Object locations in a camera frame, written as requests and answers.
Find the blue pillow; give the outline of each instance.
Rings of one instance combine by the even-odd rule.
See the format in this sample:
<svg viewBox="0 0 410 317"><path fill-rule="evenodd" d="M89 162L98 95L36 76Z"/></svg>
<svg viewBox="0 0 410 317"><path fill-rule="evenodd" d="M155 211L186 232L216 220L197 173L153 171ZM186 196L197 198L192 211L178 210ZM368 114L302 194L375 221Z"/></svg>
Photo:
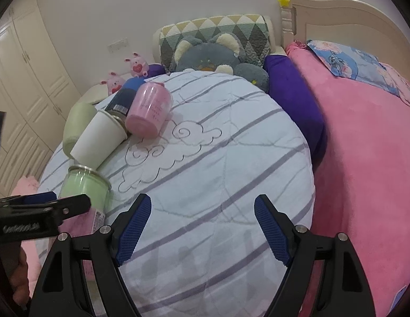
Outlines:
<svg viewBox="0 0 410 317"><path fill-rule="evenodd" d="M369 83L395 96L399 90L377 57L341 44L308 40L309 48L335 76Z"/></svg>

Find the white headboard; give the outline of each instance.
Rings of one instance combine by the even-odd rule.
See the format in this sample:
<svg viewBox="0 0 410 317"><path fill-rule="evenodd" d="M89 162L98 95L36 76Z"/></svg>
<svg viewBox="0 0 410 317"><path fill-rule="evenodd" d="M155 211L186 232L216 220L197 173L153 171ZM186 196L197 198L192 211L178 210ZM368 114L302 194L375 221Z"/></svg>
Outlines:
<svg viewBox="0 0 410 317"><path fill-rule="evenodd" d="M282 45L326 40L375 55L410 80L410 44L379 9L358 0L290 0L282 7Z"/></svg>

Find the metal screw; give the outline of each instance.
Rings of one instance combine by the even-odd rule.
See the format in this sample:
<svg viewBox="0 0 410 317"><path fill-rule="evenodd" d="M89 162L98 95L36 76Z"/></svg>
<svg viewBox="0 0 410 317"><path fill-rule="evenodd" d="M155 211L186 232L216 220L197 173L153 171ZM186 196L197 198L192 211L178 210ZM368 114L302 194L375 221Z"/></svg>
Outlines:
<svg viewBox="0 0 410 317"><path fill-rule="evenodd" d="M65 232L58 235L59 241L65 241L67 239L67 234Z"/></svg>
<svg viewBox="0 0 410 317"><path fill-rule="evenodd" d="M296 225L295 229L298 233L301 233L301 234L304 234L306 231L308 231L308 228L301 224Z"/></svg>
<svg viewBox="0 0 410 317"><path fill-rule="evenodd" d="M101 226L100 229L99 229L99 232L100 232L101 234L107 234L107 233L109 233L110 231L111 231L111 226L109 226L109 225Z"/></svg>
<svg viewBox="0 0 410 317"><path fill-rule="evenodd" d="M349 239L349 238L347 237L347 235L344 234L343 232L339 233L339 234L337 235L337 237L338 237L339 240L341 240L341 241L347 241L347 240Z"/></svg>

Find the white paper cup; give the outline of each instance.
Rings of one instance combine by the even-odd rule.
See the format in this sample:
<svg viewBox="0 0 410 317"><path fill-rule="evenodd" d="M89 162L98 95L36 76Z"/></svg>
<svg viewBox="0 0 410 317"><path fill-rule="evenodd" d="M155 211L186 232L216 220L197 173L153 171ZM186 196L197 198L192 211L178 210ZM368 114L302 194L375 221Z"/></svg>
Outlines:
<svg viewBox="0 0 410 317"><path fill-rule="evenodd" d="M71 150L80 164L97 169L127 139L123 126L110 114L98 111Z"/></svg>

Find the cloud pattern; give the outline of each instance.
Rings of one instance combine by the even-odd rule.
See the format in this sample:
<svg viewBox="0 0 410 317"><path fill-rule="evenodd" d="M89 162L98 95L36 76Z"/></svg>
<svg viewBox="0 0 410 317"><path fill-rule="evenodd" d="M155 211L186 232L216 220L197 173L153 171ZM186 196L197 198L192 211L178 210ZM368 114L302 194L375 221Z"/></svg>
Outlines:
<svg viewBox="0 0 410 317"><path fill-rule="evenodd" d="M176 124L166 121L156 139L137 140L133 137L132 145L125 156L127 168L123 170L123 182L118 190L125 193L136 189L140 183L152 183L165 175L180 162L198 155L204 146L209 146L222 136L220 128L205 130L194 121L182 121Z"/></svg>

